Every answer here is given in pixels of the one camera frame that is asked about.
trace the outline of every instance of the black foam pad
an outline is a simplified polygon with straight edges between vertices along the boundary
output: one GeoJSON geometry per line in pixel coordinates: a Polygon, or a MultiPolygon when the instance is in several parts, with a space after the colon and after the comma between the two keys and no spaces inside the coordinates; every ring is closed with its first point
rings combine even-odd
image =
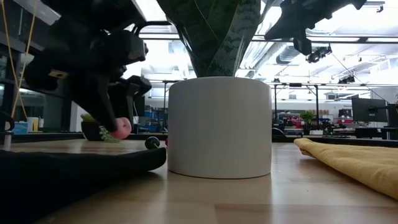
{"type": "Polygon", "coordinates": [[[165,160],[165,148],[119,156],[0,151],[0,223],[33,223],[165,160]]]}

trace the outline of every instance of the yellow cloth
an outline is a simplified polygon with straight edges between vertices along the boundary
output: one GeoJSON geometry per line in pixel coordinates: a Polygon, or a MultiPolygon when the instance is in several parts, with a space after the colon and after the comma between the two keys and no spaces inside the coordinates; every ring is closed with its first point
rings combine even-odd
{"type": "Polygon", "coordinates": [[[294,144],[302,154],[398,200],[398,149],[322,144],[305,138],[294,144]]]}

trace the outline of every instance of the green leaf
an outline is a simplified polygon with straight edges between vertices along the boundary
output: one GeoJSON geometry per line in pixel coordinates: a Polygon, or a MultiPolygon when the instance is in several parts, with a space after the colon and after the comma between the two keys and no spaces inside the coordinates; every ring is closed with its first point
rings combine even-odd
{"type": "Polygon", "coordinates": [[[261,0],[157,0],[198,77],[234,76],[260,20],[261,0]]]}

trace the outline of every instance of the wooden table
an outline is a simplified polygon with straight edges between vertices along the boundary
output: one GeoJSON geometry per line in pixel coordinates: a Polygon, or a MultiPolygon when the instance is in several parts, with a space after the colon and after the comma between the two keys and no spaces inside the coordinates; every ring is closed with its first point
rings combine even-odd
{"type": "MultiPolygon", "coordinates": [[[[119,154],[144,149],[85,140],[12,145],[13,151],[119,154]]],[[[185,177],[164,165],[60,210],[39,224],[398,223],[398,201],[356,182],[293,144],[276,143],[271,175],[215,180],[185,177]]]]}

